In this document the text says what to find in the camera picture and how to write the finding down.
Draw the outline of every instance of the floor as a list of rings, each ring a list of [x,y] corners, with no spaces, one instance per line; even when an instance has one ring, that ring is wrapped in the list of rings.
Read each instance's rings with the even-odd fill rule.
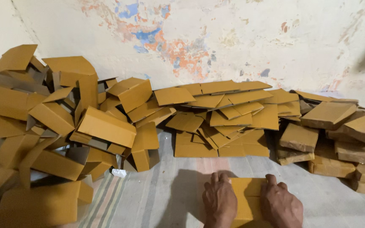
[[[202,228],[203,184],[222,170],[237,177],[276,175],[303,203],[304,228],[365,227],[365,194],[338,178],[311,174],[297,164],[281,166],[268,157],[174,158],[171,133],[158,136],[160,163],[123,179],[107,172],[94,182],[88,216],[64,227]]]

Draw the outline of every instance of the hand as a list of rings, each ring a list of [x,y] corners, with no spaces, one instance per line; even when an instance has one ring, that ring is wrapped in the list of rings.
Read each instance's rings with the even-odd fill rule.
[[[210,183],[204,184],[202,199],[205,204],[204,228],[230,228],[237,214],[237,199],[231,180],[226,174],[212,173]]]
[[[263,218],[275,228],[302,228],[303,205],[299,199],[288,192],[285,183],[274,175],[266,175],[268,183],[261,186],[261,213]]]

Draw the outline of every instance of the white wall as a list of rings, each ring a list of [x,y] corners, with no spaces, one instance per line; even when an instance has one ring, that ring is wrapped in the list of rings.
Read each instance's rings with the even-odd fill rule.
[[[0,55],[23,43],[153,89],[260,80],[365,106],[365,0],[0,0]]]

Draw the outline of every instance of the pile of cardboard boxes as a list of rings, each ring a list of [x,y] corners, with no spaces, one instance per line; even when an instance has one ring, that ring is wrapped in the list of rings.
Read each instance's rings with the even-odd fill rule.
[[[312,173],[350,177],[349,161],[364,163],[353,176],[365,193],[365,112],[355,100],[265,91],[271,86],[260,81],[152,91],[148,79],[99,80],[82,56],[45,58],[44,66],[36,48],[14,47],[0,59],[1,227],[79,220],[92,182],[110,167],[142,172],[159,163],[163,121],[176,129],[175,157],[268,157],[264,130],[291,122],[278,149],[282,165],[309,161]],[[320,143],[327,139],[318,129],[336,142]]]

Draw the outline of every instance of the right hand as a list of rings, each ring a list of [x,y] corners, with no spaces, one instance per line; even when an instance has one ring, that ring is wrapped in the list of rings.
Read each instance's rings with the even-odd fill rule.
[[[285,183],[267,174],[267,183],[261,186],[261,213],[274,228],[302,228],[303,205],[288,192]]]

